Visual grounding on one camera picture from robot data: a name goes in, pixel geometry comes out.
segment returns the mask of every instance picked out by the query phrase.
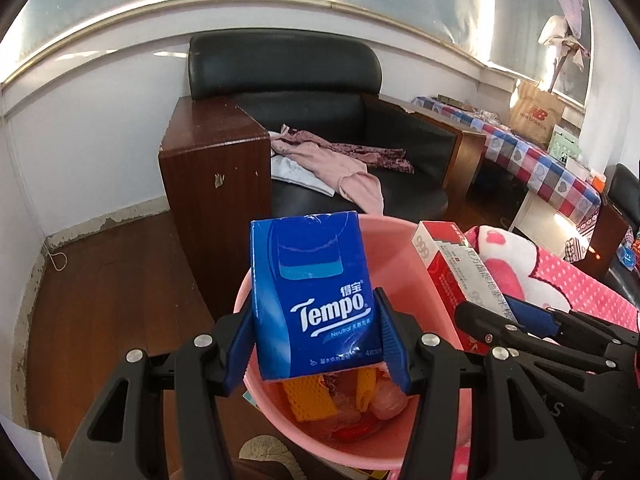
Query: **white cloth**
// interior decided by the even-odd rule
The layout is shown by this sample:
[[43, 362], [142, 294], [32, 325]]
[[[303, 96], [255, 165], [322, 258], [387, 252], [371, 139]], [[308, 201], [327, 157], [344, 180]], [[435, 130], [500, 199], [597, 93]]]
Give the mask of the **white cloth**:
[[589, 51], [584, 48], [578, 39], [582, 34], [582, 0], [558, 0], [564, 16], [551, 16], [538, 38], [539, 44], [552, 46], [556, 49], [556, 63], [558, 63], [569, 51], [574, 48], [576, 52], [572, 61], [584, 69], [582, 56], [589, 56]]
[[[271, 137], [280, 136], [276, 132], [269, 132], [269, 134]], [[289, 184], [298, 184], [298, 186], [313, 189], [327, 196], [335, 194], [332, 187], [325, 184], [309, 170], [284, 155], [275, 155], [273, 150], [271, 150], [271, 178]]]

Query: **blue gripper pad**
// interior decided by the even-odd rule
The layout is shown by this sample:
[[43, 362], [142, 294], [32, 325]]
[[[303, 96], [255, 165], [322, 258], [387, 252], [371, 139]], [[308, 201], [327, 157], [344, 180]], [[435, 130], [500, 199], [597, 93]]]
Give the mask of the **blue gripper pad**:
[[505, 295], [505, 300], [511, 308], [513, 315], [521, 325], [524, 325], [527, 332], [544, 339], [553, 338], [558, 335], [559, 326], [555, 324], [553, 316], [542, 308], [536, 307], [526, 301], [516, 300]]
[[398, 313], [391, 307], [382, 288], [376, 288], [373, 291], [373, 297], [380, 315], [382, 358], [386, 363], [386, 368], [388, 368], [391, 374], [392, 381], [395, 382], [404, 393], [410, 394], [412, 389], [412, 378], [409, 373], [410, 359], [405, 343], [396, 326]]
[[228, 394], [242, 382], [251, 353], [254, 351], [254, 313], [251, 304], [252, 295], [249, 294], [240, 312], [234, 314], [234, 316], [240, 317], [240, 321], [237, 325], [235, 337], [232, 339], [226, 353], [224, 389]]

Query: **pink clothing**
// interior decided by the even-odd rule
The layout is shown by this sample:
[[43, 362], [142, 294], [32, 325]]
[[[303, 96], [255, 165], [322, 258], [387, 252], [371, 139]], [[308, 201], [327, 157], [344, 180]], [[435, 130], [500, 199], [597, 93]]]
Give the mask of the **pink clothing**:
[[360, 206], [365, 213], [382, 215], [384, 202], [380, 181], [367, 173], [364, 162], [321, 148], [313, 142], [295, 145], [275, 138], [271, 140], [271, 149], [311, 171], [341, 196]]
[[402, 148], [376, 148], [373, 146], [361, 146], [359, 144], [348, 144], [346, 142], [329, 142], [306, 130], [289, 128], [282, 125], [280, 140], [286, 140], [290, 144], [300, 144], [301, 142], [314, 142], [321, 148], [332, 150], [332, 152], [349, 155], [357, 158], [368, 166], [374, 168], [387, 168], [388, 170], [400, 171], [401, 173], [414, 172], [414, 167], [404, 158], [406, 150]]
[[582, 0], [558, 0], [558, 3], [562, 7], [562, 12], [564, 12], [564, 17], [574, 34], [574, 38], [579, 40], [582, 35], [582, 11], [584, 10]]

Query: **peeling paint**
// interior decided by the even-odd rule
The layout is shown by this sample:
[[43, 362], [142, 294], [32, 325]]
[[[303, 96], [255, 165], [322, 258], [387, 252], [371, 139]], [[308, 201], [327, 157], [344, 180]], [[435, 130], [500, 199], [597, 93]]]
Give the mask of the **peeling paint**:
[[11, 355], [11, 418], [24, 428], [29, 427], [26, 399], [26, 365], [29, 346], [29, 332], [34, 306], [40, 291], [40, 284], [47, 265], [44, 248], [36, 257], [25, 293], [22, 297], [18, 319], [14, 328], [14, 346]]
[[166, 197], [160, 196], [63, 229], [47, 237], [47, 243], [50, 250], [53, 251], [87, 236], [168, 210], [169, 204]]

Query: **wooden floor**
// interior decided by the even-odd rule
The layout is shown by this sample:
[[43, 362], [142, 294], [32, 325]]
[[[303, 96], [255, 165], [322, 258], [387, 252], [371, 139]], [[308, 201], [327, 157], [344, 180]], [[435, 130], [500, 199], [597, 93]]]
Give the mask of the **wooden floor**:
[[[55, 437], [64, 454], [117, 361], [132, 348], [149, 355], [177, 349], [213, 322], [195, 286], [170, 213], [138, 220], [64, 247], [62, 272], [47, 266], [36, 301], [27, 362], [32, 430]], [[283, 440], [308, 480], [335, 476], [287, 441], [242, 398], [218, 409], [232, 456], [251, 437]], [[180, 465], [174, 393], [165, 393], [164, 434], [172, 473]]]

